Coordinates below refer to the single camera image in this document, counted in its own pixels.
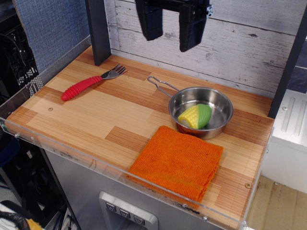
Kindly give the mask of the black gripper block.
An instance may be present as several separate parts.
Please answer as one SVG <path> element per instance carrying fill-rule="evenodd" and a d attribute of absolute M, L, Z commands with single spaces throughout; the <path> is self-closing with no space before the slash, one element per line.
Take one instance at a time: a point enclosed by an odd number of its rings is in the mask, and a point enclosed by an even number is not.
<path fill-rule="evenodd" d="M 201 42 L 207 17 L 213 15 L 213 5 L 209 0 L 136 0 L 135 2 L 142 33 L 147 41 L 163 35 L 163 9 L 179 12 L 181 52 L 186 52 Z"/>

